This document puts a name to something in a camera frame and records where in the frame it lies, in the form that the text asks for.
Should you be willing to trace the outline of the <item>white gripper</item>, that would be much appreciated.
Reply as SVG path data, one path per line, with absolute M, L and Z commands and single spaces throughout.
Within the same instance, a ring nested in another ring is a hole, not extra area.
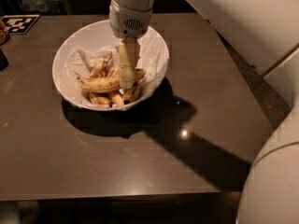
M 128 4 L 111 0 L 110 27 L 116 37 L 123 38 L 118 45 L 118 52 L 120 85 L 124 90 L 132 88 L 135 82 L 135 68 L 140 52 L 137 38 L 148 31 L 151 14 L 150 0 L 132 0 Z

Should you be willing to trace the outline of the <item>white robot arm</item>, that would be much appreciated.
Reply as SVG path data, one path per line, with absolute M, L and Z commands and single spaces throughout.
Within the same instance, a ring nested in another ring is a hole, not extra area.
M 299 224 L 299 0 L 186 0 L 288 103 L 251 166 L 235 224 Z

